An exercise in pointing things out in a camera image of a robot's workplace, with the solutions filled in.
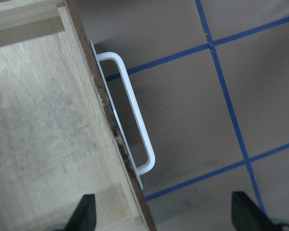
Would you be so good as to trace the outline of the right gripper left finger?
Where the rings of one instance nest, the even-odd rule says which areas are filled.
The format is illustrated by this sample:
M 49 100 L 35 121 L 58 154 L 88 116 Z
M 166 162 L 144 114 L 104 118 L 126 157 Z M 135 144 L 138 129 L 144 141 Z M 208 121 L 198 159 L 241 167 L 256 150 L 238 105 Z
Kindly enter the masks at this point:
M 77 204 L 66 225 L 57 224 L 48 231 L 94 231 L 97 225 L 95 194 L 85 194 Z

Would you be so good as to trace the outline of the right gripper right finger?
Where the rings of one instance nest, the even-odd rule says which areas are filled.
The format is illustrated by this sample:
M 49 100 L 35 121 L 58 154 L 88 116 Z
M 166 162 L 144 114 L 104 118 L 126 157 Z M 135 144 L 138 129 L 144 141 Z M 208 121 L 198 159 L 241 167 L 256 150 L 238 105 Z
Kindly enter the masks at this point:
M 289 231 L 289 223 L 274 223 L 243 191 L 232 192 L 231 221 L 237 231 Z

